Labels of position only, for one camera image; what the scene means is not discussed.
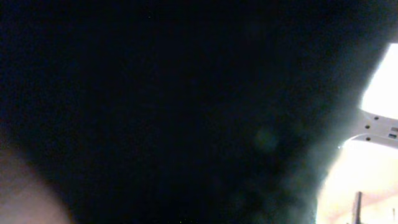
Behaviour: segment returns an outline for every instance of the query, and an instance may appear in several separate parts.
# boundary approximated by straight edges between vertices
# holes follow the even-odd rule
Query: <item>skin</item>
[[[311,223],[395,6],[133,4],[6,6],[2,178],[65,222]]]
[[[19,151],[1,135],[0,221],[12,224],[72,224],[61,201],[27,165]]]

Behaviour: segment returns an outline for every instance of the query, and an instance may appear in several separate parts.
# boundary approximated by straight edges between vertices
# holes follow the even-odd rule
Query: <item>blurry object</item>
[[[362,221],[390,222],[390,208],[398,202],[395,170],[395,148],[367,141],[346,142],[320,192],[317,224],[351,223],[352,199],[358,190],[365,195],[361,199]]]
[[[0,134],[0,223],[72,224],[62,201]]]
[[[361,224],[361,201],[362,192],[357,192],[353,206],[353,221],[352,224]]]
[[[398,44],[391,44],[365,91],[361,109],[367,112],[398,119],[396,86],[398,83]]]

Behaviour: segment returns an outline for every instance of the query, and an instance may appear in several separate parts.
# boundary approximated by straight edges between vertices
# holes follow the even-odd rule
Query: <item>dark fabric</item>
[[[2,127],[82,223],[305,223],[395,7],[6,1]]]

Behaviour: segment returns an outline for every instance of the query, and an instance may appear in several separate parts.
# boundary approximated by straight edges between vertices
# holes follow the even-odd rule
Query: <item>metal rod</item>
[[[353,207],[353,220],[352,224],[361,224],[361,201],[362,192],[357,192],[355,195],[354,207]]]

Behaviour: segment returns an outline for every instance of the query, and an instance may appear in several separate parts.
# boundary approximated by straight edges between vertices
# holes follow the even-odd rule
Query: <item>light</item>
[[[398,119],[398,44],[391,44],[361,103],[367,112]]]
[[[365,223],[378,219],[377,212],[389,212],[389,207],[375,212],[370,206],[398,195],[398,176],[394,174],[398,170],[397,150],[371,142],[346,142],[319,195],[317,224],[350,222],[357,191],[364,195],[361,218]]]

